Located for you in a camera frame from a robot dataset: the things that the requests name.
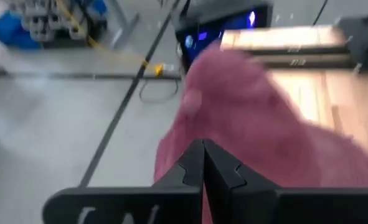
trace gray floor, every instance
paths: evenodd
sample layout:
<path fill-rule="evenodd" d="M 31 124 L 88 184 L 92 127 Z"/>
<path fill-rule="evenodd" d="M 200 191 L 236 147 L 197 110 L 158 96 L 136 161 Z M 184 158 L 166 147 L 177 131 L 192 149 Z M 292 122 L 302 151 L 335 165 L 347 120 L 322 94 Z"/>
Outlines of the gray floor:
<path fill-rule="evenodd" d="M 135 12 L 141 14 L 139 26 L 123 50 L 143 57 L 172 0 L 163 8 L 155 0 L 120 2 L 128 17 Z M 309 25 L 322 3 L 323 0 L 277 0 L 273 26 Z M 0 1 L 0 12 L 4 8 Z M 332 24 L 339 16 L 367 12 L 368 0 L 330 0 L 318 24 Z M 171 25 L 150 62 L 179 67 Z M 131 80 L 56 80 L 47 75 L 135 75 L 141 62 L 110 59 L 91 49 L 21 52 L 0 44 L 0 64 L 9 72 L 38 76 L 0 78 L 0 223 L 38 224 L 47 197 L 78 185 L 131 85 Z M 152 81 L 144 90 L 144 97 L 163 98 L 174 88 L 173 81 Z M 164 103 L 149 104 L 140 101 L 138 93 L 139 88 L 113 132 L 90 186 L 152 183 L 156 146 L 174 119 L 180 94 Z"/>

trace wooden board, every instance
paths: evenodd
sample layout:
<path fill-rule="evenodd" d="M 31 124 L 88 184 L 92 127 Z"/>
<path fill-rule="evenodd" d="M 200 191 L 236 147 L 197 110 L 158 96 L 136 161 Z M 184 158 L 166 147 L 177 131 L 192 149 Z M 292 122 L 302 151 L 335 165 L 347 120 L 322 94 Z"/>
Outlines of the wooden board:
<path fill-rule="evenodd" d="M 224 34 L 223 49 L 260 49 L 298 45 L 339 45 L 345 43 L 340 32 L 331 26 L 300 27 L 293 35 L 307 32 L 302 39 L 269 37 L 280 31 L 287 35 L 291 28 L 261 30 L 252 41 L 248 30 L 233 30 Z M 352 137 L 368 153 L 368 75 L 356 75 L 349 70 L 270 70 L 269 76 L 282 94 L 290 99 L 295 111 L 305 122 L 314 123 L 345 136 Z"/>

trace pink towel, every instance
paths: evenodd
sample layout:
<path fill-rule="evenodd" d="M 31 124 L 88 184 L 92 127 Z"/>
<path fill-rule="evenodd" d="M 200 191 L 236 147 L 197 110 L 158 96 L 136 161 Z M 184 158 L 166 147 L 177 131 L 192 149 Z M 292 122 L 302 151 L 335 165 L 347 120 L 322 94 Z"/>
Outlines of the pink towel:
<path fill-rule="evenodd" d="M 282 187 L 368 187 L 368 155 L 350 139 L 302 123 L 286 102 L 260 63 L 211 45 L 187 74 L 154 180 L 193 140 L 212 139 Z M 206 200 L 203 223 L 211 223 Z"/>

